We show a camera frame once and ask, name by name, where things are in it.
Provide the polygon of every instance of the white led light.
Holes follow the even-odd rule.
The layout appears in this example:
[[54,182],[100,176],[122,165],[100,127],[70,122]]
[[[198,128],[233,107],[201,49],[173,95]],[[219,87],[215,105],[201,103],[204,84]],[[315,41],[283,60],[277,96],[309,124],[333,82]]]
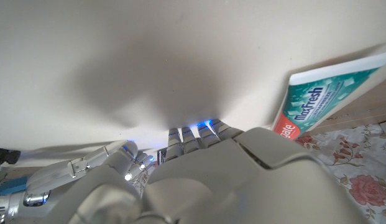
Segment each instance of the white led light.
[[126,180],[131,180],[132,179],[132,174],[126,174],[125,175]]

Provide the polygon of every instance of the white wall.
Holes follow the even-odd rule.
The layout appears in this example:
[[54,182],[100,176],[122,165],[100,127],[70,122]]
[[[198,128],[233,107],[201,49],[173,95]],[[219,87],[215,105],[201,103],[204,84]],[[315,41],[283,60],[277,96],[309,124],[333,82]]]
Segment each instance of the white wall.
[[385,51],[386,0],[0,1],[0,147],[47,161],[264,126],[294,71]]

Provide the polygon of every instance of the white robotic hand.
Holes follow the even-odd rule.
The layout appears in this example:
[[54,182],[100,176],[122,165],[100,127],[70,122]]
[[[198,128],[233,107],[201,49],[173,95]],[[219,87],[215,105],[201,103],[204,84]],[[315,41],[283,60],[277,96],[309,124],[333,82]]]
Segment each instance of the white robotic hand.
[[220,120],[168,136],[166,163],[142,198],[124,180],[139,164],[112,155],[67,191],[42,223],[368,223],[317,158],[262,128]]

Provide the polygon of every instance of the silver metal part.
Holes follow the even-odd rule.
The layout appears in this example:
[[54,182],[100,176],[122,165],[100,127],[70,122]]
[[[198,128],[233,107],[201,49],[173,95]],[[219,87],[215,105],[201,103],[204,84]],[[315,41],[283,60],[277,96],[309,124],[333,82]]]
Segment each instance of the silver metal part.
[[183,149],[185,153],[190,153],[197,149],[200,149],[200,145],[198,144],[198,141],[194,137],[194,134],[190,128],[188,127],[182,128],[182,137],[183,137]]
[[213,119],[209,122],[209,125],[212,127],[214,132],[219,136],[219,138],[223,141],[229,138],[234,138],[239,134],[242,134],[243,131],[237,128],[232,128],[225,123],[223,123],[219,119]]
[[179,130],[172,128],[169,130],[168,149],[165,156],[165,162],[176,159],[184,154],[182,148],[182,140],[180,140]]
[[204,123],[198,124],[198,133],[200,134],[204,148],[220,142],[220,139]]
[[50,192],[44,192],[42,194],[29,194],[24,196],[23,204],[27,207],[38,207],[48,200]]

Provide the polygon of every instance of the blue object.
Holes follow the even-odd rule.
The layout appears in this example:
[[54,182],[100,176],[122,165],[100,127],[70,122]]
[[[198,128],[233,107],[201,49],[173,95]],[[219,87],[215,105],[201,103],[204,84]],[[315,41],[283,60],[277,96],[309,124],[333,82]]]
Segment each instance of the blue object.
[[0,195],[8,195],[27,188],[27,176],[9,180],[0,185]]
[[206,126],[205,122],[198,123],[197,126]]

